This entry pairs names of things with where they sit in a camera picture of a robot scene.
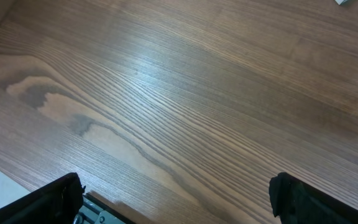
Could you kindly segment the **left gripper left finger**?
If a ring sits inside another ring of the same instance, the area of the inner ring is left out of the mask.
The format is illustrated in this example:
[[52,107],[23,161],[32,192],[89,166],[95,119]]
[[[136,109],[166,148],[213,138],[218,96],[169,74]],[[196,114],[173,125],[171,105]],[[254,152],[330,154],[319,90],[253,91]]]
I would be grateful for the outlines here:
[[68,173],[0,208],[0,223],[73,223],[84,192],[78,174]]

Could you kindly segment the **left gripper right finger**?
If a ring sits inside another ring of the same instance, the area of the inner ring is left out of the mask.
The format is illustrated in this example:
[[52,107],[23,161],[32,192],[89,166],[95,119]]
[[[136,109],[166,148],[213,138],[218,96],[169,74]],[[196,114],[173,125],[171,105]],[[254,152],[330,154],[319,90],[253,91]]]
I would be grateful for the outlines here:
[[268,194],[282,224],[358,223],[358,210],[286,172],[270,179]]

